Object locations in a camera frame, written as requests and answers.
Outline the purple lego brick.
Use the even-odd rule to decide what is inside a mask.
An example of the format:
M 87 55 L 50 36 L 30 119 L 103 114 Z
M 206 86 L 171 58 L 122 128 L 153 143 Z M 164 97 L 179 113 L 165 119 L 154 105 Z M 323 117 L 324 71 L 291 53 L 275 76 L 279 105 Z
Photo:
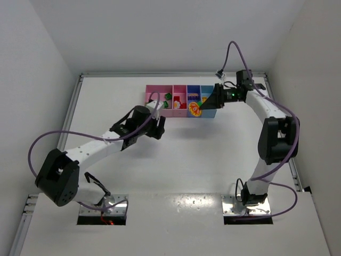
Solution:
M 200 101 L 200 95 L 197 93 L 189 93 L 188 101 Z

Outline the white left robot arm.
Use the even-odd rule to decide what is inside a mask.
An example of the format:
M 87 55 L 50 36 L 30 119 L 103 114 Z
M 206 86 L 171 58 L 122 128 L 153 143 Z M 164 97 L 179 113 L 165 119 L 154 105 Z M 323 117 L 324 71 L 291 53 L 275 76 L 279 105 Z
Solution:
M 98 139 L 66 151 L 51 150 L 35 180 L 35 185 L 55 205 L 71 201 L 91 210 L 106 211 L 116 206 L 111 192 L 87 169 L 102 159 L 125 150 L 146 135 L 159 140 L 166 118 L 149 107 L 135 106 Z

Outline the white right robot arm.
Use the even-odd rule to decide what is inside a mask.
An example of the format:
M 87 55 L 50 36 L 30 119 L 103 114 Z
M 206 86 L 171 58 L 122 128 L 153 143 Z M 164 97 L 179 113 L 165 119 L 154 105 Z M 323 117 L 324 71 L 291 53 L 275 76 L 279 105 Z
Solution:
M 250 71 L 238 71 L 236 79 L 235 87 L 228 89 L 223 84 L 215 84 L 200 109 L 220 109 L 226 103 L 244 102 L 263 124 L 257 145 L 259 160 L 240 194 L 243 205 L 256 205 L 267 198 L 277 171 L 297 155 L 299 120 L 269 98 L 266 88 L 254 82 Z

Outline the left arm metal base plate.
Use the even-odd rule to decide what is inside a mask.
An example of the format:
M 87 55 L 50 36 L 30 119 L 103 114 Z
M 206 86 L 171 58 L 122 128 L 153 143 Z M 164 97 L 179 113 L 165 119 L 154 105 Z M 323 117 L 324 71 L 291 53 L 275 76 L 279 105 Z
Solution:
M 99 206 L 91 205 L 91 208 L 80 206 L 79 216 L 99 217 L 101 210 L 105 217 L 123 217 L 127 213 L 128 195 L 127 194 L 111 194 L 104 198 Z

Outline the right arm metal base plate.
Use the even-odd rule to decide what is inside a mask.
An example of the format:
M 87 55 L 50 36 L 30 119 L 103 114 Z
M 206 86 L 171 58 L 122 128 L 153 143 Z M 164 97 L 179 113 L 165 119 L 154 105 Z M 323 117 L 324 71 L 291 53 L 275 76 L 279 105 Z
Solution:
M 253 217 L 271 215 L 269 200 L 264 203 L 243 205 L 240 194 L 221 195 L 222 209 L 224 217 Z

